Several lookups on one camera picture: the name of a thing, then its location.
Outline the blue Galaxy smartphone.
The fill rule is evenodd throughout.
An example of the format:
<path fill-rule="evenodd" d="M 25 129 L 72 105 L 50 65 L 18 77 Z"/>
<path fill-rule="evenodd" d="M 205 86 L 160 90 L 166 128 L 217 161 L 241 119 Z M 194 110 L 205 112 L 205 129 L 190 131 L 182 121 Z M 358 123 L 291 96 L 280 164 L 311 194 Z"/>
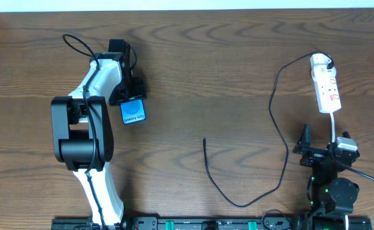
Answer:
<path fill-rule="evenodd" d="M 142 100 L 133 100 L 120 104 L 121 116 L 125 125 L 144 121 L 146 113 Z"/>

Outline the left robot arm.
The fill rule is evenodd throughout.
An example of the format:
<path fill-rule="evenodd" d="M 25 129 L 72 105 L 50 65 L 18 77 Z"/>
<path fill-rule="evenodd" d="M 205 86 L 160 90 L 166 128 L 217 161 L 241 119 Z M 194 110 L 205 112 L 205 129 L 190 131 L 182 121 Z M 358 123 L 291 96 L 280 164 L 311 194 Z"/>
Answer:
<path fill-rule="evenodd" d="M 80 181 L 89 201 L 88 218 L 55 218 L 52 229 L 132 229 L 111 174 L 114 137 L 108 106 L 120 107 L 124 124 L 146 119 L 144 82 L 134 77 L 133 47 L 111 39 L 106 52 L 88 48 L 90 69 L 68 96 L 51 102 L 55 157 Z"/>

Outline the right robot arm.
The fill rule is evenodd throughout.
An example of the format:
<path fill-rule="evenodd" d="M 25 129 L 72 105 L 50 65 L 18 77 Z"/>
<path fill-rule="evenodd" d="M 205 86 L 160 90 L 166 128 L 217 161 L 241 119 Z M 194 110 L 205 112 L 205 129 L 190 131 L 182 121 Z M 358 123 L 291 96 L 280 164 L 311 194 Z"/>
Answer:
<path fill-rule="evenodd" d="M 300 215 L 296 229 L 348 229 L 348 215 L 354 211 L 359 186 L 338 173 L 349 168 L 360 153 L 348 132 L 324 149 L 311 145 L 309 125 L 305 124 L 293 152 L 300 154 L 300 165 L 312 168 L 307 185 L 311 209 Z"/>

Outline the white charger plug adapter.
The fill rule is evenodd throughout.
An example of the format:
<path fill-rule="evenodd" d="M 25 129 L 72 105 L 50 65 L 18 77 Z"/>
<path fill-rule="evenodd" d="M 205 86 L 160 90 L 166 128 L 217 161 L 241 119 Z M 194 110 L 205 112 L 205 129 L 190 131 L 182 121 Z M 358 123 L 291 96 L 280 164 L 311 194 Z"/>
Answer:
<path fill-rule="evenodd" d="M 332 58 L 322 52 L 312 54 L 310 57 L 311 69 L 317 66 L 324 66 L 327 70 L 331 70 L 334 67 L 334 61 Z"/>

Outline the white power strip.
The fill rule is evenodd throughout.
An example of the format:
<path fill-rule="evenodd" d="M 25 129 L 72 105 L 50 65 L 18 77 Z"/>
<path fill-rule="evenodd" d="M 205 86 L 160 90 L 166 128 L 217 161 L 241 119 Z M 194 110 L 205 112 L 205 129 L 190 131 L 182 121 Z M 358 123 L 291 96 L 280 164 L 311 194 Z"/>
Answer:
<path fill-rule="evenodd" d="M 341 101 L 336 80 L 336 68 L 325 65 L 312 67 L 311 76 L 315 85 L 319 112 L 329 114 L 341 109 Z"/>

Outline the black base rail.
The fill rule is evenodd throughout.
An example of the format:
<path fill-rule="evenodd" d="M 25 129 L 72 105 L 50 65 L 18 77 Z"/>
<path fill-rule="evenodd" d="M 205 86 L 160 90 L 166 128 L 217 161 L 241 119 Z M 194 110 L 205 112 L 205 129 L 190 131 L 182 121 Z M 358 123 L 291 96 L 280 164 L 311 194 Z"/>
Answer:
<path fill-rule="evenodd" d="M 127 217 L 120 224 L 108 226 L 108 229 L 129 230 L 263 230 L 263 229 L 321 229 L 321 230 L 370 230 L 371 220 L 368 218 L 351 218 L 348 223 L 342 220 L 329 220 L 315 217 L 309 224 L 302 219 L 278 216 L 263 218 L 157 218 Z"/>

